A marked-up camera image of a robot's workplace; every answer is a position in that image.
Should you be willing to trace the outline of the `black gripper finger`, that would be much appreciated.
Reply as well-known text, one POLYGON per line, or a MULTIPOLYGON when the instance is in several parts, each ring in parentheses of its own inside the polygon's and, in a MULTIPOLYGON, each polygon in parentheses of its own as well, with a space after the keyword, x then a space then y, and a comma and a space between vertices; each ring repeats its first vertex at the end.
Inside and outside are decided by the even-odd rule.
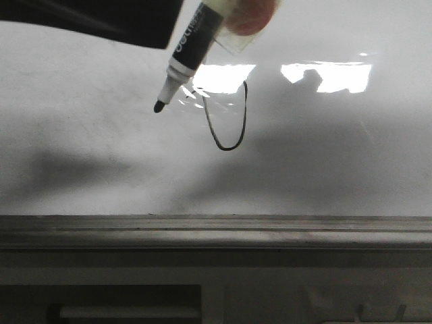
POLYGON ((165 49, 182 1, 1 1, 1 20, 165 49))

